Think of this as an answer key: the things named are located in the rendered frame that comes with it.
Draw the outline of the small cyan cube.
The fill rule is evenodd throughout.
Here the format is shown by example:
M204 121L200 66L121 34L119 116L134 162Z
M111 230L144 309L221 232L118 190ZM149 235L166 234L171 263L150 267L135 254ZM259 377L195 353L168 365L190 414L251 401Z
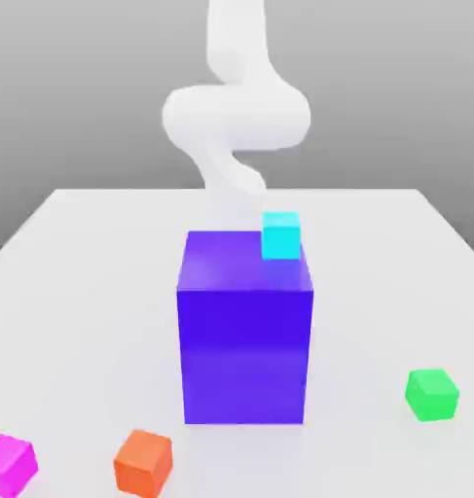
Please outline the small cyan cube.
M261 253L264 260L298 260L301 225L295 211L268 211L262 215Z

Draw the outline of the small orange cube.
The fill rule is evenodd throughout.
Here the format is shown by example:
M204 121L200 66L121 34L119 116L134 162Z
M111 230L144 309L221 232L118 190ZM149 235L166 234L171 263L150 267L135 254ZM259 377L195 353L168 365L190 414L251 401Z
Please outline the small orange cube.
M170 438L134 429L114 458L120 491L140 498L159 498L173 467Z

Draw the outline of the small green cube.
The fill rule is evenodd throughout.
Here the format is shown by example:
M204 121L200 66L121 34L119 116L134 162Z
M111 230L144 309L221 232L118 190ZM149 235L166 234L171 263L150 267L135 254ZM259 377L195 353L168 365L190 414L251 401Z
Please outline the small green cube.
M458 398L459 390L444 369L409 372L405 399L418 421L452 419Z

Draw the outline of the small magenta cube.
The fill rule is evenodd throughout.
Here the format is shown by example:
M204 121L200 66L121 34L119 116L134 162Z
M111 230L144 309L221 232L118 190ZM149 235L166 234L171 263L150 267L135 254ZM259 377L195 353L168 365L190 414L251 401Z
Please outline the small magenta cube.
M17 498L38 470L32 443L0 434L0 498Z

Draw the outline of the large purple box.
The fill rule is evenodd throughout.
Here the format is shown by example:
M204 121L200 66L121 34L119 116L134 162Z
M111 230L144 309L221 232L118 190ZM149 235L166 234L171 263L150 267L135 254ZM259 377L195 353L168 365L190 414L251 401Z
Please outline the large purple box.
M306 257L263 259L257 231L189 231L176 294L186 423L302 423Z

